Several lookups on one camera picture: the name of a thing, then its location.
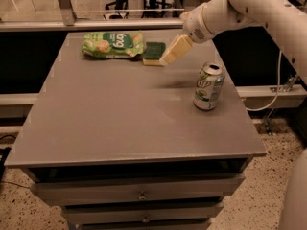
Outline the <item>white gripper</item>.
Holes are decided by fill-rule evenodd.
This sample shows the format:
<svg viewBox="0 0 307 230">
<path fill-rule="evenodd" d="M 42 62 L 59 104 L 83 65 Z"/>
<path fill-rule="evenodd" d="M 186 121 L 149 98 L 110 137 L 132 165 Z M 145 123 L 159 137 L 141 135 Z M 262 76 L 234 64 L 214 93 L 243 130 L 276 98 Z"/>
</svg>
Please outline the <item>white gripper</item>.
<svg viewBox="0 0 307 230">
<path fill-rule="evenodd" d="M 208 29 L 205 21 L 207 4 L 203 3 L 196 8 L 180 15 L 185 34 L 177 35 L 167 47 L 159 62 L 162 66 L 168 66 L 188 53 L 194 43 L 202 44 L 214 37 Z"/>
</svg>

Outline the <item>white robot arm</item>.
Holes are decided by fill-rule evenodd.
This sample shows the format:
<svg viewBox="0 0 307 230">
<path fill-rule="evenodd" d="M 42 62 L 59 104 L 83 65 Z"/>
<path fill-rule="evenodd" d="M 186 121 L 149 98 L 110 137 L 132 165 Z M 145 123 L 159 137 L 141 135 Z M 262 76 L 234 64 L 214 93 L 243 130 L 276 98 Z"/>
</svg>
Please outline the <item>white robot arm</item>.
<svg viewBox="0 0 307 230">
<path fill-rule="evenodd" d="M 160 58 L 172 64 L 217 34 L 252 25 L 263 27 L 303 81 L 307 81 L 307 13 L 288 0 L 211 0 L 180 16 L 183 32 Z"/>
</svg>

